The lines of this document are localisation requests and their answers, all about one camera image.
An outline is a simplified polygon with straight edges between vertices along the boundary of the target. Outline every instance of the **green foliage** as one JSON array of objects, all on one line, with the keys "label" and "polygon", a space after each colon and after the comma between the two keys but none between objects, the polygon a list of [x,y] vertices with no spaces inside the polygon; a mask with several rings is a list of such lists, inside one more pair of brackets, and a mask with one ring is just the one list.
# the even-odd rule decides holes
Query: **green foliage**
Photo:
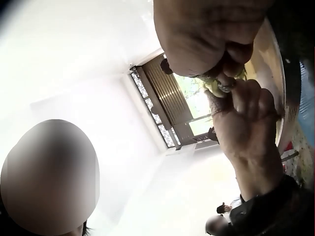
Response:
[{"label": "green foliage", "polygon": [[198,78],[189,78],[184,76],[178,76],[174,74],[174,77],[185,97],[185,99],[190,98],[191,96],[196,95],[200,92],[200,89],[203,87],[204,82]]}]

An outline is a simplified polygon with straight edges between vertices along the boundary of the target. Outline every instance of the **ceiling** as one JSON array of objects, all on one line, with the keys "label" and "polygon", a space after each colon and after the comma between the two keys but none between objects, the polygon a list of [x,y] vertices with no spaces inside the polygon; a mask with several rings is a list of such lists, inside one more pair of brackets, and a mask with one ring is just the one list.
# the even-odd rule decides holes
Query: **ceiling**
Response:
[{"label": "ceiling", "polygon": [[159,48],[152,0],[16,1],[0,28],[0,118]]}]

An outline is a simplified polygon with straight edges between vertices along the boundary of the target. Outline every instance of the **dark sleeve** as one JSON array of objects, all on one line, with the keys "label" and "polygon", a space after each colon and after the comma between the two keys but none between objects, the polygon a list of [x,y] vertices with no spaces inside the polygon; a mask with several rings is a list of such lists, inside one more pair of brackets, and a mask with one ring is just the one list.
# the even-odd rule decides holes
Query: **dark sleeve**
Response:
[{"label": "dark sleeve", "polygon": [[292,199],[293,194],[300,192],[301,189],[295,180],[285,175],[280,184],[265,195],[256,196],[246,202],[240,196],[242,204],[230,213],[234,230],[245,235],[263,232],[275,223],[276,215],[285,207],[285,203]]}]

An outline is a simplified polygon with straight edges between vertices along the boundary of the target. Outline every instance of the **person in background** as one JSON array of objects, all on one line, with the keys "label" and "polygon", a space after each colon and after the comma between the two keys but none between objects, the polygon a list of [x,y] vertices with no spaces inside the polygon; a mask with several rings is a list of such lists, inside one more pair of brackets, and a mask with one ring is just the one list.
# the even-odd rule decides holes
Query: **person in background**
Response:
[{"label": "person in background", "polygon": [[229,213],[232,210],[232,206],[225,205],[223,202],[222,205],[217,207],[217,213],[218,214],[226,214]]},{"label": "person in background", "polygon": [[216,136],[214,127],[209,129],[209,131],[208,131],[208,138],[211,139],[212,141],[217,141],[218,144],[220,144],[219,140],[218,140],[218,138]]},{"label": "person in background", "polygon": [[228,224],[226,218],[221,214],[219,216],[211,217],[206,223],[206,233],[209,235],[216,235],[224,226]]}]

